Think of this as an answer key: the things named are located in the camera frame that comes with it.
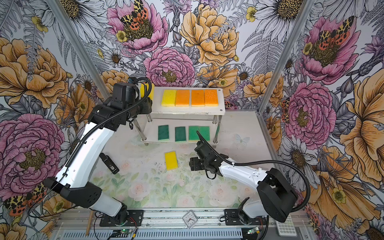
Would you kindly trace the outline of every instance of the upper shelf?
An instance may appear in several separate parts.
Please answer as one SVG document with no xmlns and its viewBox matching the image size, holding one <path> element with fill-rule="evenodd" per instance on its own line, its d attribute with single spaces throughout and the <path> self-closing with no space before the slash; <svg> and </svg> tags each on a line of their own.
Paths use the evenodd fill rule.
<svg viewBox="0 0 384 240">
<path fill-rule="evenodd" d="M 165 89 L 189 89 L 189 90 L 199 90 L 206 88 L 172 88 L 172 87 L 155 87 L 153 103 L 152 103 L 152 113 L 161 113 L 161 114 L 193 114 L 193 115 L 224 115 L 225 114 L 225 105 L 224 105 L 224 95 L 221 88 L 210 88 L 217 89 L 218 97 L 218 107 L 163 107 L 161 106 L 161 101 L 163 97 L 163 92 Z M 191 103 L 191 94 L 189 94 L 189 105 Z"/>
</svg>

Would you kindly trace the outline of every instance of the butterfly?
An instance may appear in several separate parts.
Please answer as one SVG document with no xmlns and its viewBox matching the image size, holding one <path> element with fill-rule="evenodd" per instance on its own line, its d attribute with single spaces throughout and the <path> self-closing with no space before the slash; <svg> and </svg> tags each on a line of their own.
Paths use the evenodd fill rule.
<svg viewBox="0 0 384 240">
<path fill-rule="evenodd" d="M 148 19 L 148 9 L 144 7 L 142 0 L 135 0 L 133 3 L 134 11 L 131 15 L 125 15 L 121 17 L 120 21 L 132 30 L 138 30 L 140 24 L 144 23 L 144 20 Z"/>
<path fill-rule="evenodd" d="M 282 111 L 282 113 L 281 113 L 281 120 L 282 120 L 284 123 L 289 124 L 289 114 L 288 114 L 289 98 L 287 98 L 286 100 L 284 100 L 284 101 L 281 103 L 281 107 L 282 107 L 282 109 L 283 109 L 283 111 Z"/>
<path fill-rule="evenodd" d="M 333 47 L 336 45 L 343 44 L 350 36 L 349 30 L 352 27 L 355 16 L 350 16 L 347 20 L 345 20 L 338 29 L 329 32 L 327 30 L 323 30 L 319 33 L 319 49 L 326 50 L 329 46 Z"/>
<path fill-rule="evenodd" d="M 250 137 L 245 137 L 242 139 L 239 134 L 237 134 L 237 133 L 235 134 L 235 142 L 237 144 L 243 145 L 244 147 L 247 146 L 250 139 L 251 139 Z"/>
<path fill-rule="evenodd" d="M 4 206 L 10 210 L 11 217 L 22 215 L 27 207 L 32 207 L 34 204 L 40 203 L 46 195 L 46 188 L 43 183 L 40 183 L 36 188 L 27 193 L 27 195 L 13 196 L 4 201 Z"/>
</svg>

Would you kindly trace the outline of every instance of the wooden stick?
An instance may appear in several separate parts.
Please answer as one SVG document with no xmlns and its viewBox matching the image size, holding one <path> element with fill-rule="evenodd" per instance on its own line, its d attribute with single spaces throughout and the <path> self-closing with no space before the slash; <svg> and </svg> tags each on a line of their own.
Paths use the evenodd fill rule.
<svg viewBox="0 0 384 240">
<path fill-rule="evenodd" d="M 87 230 L 85 232 L 86 236 L 89 235 L 89 230 L 91 229 L 93 214 L 94 214 L 94 211 L 91 210 L 91 212 L 89 213 L 89 220 L 88 220 Z"/>
</svg>

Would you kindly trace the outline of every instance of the yellow sponge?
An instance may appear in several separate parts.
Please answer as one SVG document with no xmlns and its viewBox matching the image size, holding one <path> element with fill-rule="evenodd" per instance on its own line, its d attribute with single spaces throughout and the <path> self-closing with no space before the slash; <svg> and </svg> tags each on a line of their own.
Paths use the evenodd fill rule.
<svg viewBox="0 0 384 240">
<path fill-rule="evenodd" d="M 177 158 L 176 158 L 176 152 L 166 152 L 165 153 L 166 157 L 166 166 L 167 166 L 167 171 L 173 170 L 178 168 L 179 166 L 177 165 Z"/>
<path fill-rule="evenodd" d="M 177 90 L 165 89 L 161 105 L 163 107 L 174 107 L 176 102 L 176 92 Z"/>
<path fill-rule="evenodd" d="M 153 100 L 153 93 L 155 92 L 155 84 L 152 83 L 152 90 L 151 90 L 151 93 L 149 94 L 149 98 L 151 100 Z M 141 84 L 140 85 L 140 97 L 144 97 L 144 84 Z"/>
</svg>

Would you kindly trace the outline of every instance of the orange sponge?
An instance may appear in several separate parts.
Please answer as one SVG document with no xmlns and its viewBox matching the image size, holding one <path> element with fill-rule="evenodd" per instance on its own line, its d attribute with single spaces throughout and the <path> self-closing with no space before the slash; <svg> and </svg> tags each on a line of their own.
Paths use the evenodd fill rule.
<svg viewBox="0 0 384 240">
<path fill-rule="evenodd" d="M 217 107 L 217 90 L 216 89 L 205 89 L 204 90 L 205 105 L 207 107 Z"/>
<path fill-rule="evenodd" d="M 176 93 L 176 107 L 189 107 L 189 90 L 178 90 Z"/>
<path fill-rule="evenodd" d="M 205 100 L 204 100 L 204 90 L 192 90 L 192 100 L 191 100 L 191 106 L 192 107 L 204 107 L 205 106 Z"/>
</svg>

